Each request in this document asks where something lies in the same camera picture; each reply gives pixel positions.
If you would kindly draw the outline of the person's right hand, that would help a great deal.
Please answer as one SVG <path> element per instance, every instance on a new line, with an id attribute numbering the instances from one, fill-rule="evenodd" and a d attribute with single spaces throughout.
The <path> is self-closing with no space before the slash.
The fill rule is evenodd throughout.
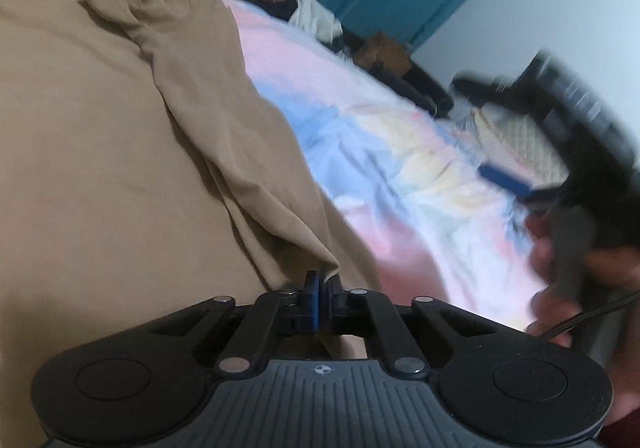
<path id="1" fill-rule="evenodd" d="M 533 335 L 548 336 L 559 324 L 582 315 L 585 310 L 562 297 L 554 286 L 555 249 L 546 217 L 530 215 L 526 227 L 533 247 L 529 264 L 547 283 L 532 301 Z M 639 250 L 632 246 L 595 249 L 584 259 L 589 280 L 600 287 L 612 302 L 639 292 Z M 600 443 L 607 447 L 639 445 L 639 302 L 635 299 L 602 316 L 592 315 L 552 342 L 573 350 L 585 350 L 605 366 L 613 387 L 613 402 L 604 421 Z"/>

